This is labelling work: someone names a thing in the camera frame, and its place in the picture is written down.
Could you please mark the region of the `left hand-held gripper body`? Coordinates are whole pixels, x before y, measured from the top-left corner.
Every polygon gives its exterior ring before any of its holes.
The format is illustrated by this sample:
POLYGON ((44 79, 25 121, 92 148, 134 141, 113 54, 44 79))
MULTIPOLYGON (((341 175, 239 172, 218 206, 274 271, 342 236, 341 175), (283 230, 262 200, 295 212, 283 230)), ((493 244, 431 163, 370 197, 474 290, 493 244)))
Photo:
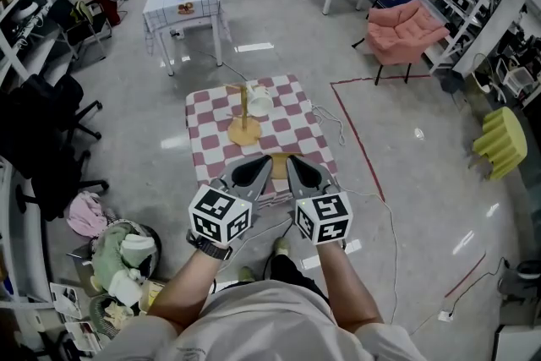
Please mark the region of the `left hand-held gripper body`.
POLYGON ((189 205, 190 230, 218 246, 230 246, 253 226, 258 200, 244 200, 232 189, 218 189, 217 178, 202 185, 189 205))

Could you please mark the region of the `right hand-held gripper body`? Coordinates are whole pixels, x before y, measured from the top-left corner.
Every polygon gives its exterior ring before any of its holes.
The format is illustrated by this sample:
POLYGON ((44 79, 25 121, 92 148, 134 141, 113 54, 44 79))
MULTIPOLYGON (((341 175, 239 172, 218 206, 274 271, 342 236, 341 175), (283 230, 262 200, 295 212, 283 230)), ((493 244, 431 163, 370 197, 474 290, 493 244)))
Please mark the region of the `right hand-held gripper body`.
POLYGON ((352 226, 353 212, 347 192, 327 181, 316 189, 291 184, 293 224, 313 245, 342 241, 352 226))

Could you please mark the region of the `yellow plastic tray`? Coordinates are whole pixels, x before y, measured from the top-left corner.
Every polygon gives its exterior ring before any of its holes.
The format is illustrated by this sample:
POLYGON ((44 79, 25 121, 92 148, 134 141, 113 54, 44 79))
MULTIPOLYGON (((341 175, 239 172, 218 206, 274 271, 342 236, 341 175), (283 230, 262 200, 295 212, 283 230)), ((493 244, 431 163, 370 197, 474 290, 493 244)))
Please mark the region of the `yellow plastic tray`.
POLYGON ((272 158, 271 178, 284 180, 287 179, 287 158, 289 156, 302 156, 300 152, 277 152, 270 154, 272 158))

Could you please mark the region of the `person's left forearm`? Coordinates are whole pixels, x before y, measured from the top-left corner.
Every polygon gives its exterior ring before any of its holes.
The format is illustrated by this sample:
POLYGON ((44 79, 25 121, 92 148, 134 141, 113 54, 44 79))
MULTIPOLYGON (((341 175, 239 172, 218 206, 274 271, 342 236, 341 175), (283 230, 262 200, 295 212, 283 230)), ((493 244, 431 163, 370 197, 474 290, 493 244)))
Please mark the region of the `person's left forearm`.
POLYGON ((159 292, 147 314, 181 332, 199 317, 222 261, 197 249, 159 292))

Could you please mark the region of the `black wrist band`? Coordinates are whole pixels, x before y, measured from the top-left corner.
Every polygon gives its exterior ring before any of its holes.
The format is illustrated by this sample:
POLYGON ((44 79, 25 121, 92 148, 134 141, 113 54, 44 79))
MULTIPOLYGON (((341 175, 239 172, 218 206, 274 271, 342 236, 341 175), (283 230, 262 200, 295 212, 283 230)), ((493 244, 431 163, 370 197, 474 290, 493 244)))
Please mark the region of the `black wrist band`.
POLYGON ((195 235, 190 229, 186 234, 186 241, 195 249, 217 260, 228 260, 232 255, 230 246, 218 246, 208 238, 201 235, 195 235))

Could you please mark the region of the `person's black trousers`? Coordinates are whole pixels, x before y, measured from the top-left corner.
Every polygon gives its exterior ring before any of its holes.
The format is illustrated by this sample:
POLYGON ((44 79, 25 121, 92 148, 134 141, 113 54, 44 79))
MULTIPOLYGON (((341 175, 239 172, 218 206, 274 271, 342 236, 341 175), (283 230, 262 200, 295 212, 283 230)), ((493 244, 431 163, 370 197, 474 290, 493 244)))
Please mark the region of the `person's black trousers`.
POLYGON ((289 257, 278 255, 270 262, 270 279, 237 282, 222 289, 209 303, 235 312, 331 313, 328 298, 289 257))

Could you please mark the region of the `dark laundry basket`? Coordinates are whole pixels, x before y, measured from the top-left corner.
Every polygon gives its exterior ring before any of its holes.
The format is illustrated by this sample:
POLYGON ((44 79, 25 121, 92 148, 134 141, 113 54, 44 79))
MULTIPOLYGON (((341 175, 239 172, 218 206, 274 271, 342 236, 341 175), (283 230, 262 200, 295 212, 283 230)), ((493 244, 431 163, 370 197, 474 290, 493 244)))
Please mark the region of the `dark laundry basket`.
POLYGON ((76 277, 62 283, 81 288, 89 297, 107 293, 131 305, 159 264, 161 240, 151 227, 121 219, 67 256, 76 277))

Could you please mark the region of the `white cloth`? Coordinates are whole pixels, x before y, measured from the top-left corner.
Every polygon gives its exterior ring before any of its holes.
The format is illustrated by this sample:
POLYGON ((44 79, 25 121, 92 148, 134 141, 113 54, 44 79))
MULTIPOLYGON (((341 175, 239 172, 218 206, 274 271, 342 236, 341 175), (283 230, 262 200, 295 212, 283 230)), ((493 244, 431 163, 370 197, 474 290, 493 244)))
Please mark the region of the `white cloth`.
POLYGON ((137 268, 148 256, 157 251, 153 237, 128 234, 120 244, 123 261, 132 268, 137 268))

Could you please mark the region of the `green cloth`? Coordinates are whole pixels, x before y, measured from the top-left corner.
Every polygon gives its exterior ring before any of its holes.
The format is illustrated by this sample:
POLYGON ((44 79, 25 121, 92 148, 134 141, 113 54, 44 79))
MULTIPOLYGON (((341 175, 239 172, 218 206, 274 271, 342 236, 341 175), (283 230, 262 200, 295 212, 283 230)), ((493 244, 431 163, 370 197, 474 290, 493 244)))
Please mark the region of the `green cloth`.
POLYGON ((118 272, 129 273, 130 268, 124 264, 120 249, 122 241, 131 232, 129 224, 120 223, 108 227, 96 241, 92 266, 98 283, 107 291, 118 272))

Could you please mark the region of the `person's white shirt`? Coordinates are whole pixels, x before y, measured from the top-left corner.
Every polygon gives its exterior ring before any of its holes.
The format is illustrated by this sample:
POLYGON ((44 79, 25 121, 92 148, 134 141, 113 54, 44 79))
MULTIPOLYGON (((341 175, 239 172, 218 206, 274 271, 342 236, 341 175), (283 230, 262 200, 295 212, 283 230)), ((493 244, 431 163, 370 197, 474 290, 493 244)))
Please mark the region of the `person's white shirt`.
POLYGON ((278 281, 251 282, 208 298, 176 332, 166 320, 132 320, 95 361, 427 361, 398 325, 340 328, 323 298, 278 281))

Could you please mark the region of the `pink cloth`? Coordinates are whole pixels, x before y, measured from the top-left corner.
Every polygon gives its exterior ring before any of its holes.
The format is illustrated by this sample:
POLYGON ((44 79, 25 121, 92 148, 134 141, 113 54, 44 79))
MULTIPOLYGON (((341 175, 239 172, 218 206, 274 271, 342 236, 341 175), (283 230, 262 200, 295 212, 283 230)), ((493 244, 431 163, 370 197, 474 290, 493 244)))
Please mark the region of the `pink cloth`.
POLYGON ((89 191, 78 193, 68 208, 67 223, 81 236, 99 236, 107 227, 107 218, 98 194, 89 191))

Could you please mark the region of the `small mesh basket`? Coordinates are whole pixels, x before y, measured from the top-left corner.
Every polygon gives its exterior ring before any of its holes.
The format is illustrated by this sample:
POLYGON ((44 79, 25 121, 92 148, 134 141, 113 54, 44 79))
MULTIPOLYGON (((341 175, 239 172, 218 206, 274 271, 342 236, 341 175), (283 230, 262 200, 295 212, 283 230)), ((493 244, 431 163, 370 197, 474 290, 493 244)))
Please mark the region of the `small mesh basket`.
POLYGON ((89 304, 90 319, 96 330, 113 339, 134 317, 130 307, 109 295, 93 297, 89 304))

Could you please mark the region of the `white storage bin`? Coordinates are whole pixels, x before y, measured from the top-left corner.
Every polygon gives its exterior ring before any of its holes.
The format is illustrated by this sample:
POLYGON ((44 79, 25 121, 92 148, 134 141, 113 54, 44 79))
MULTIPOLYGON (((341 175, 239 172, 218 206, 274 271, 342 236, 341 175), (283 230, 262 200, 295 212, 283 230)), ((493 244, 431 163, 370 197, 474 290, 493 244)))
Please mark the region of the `white storage bin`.
POLYGON ((54 309, 61 315, 72 319, 83 318, 76 290, 67 285, 49 283, 54 309))
POLYGON ((64 325, 66 331, 72 336, 74 345, 78 350, 91 353, 101 351, 101 344, 96 330, 90 322, 67 322, 64 325))

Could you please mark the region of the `yellow-green fluted stool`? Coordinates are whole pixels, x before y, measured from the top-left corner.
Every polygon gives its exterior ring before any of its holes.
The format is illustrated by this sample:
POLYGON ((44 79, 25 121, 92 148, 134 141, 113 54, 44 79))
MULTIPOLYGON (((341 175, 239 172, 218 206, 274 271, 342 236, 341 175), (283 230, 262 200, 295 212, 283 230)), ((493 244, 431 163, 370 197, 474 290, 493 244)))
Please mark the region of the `yellow-green fluted stool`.
POLYGON ((473 141, 473 153, 491 164, 488 180, 501 179, 527 156, 523 128, 509 107, 501 107, 484 117, 482 130, 482 135, 473 141))

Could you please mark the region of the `white wall shelf unit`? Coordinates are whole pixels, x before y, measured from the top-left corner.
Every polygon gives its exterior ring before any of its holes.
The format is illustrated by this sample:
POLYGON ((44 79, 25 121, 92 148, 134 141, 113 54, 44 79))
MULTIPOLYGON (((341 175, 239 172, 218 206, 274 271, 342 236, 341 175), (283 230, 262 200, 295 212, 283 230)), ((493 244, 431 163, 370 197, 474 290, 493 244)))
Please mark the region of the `white wall shelf unit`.
POLYGON ((0 0, 0 90, 11 90, 32 74, 54 85, 77 54, 48 17, 56 0, 0 0))

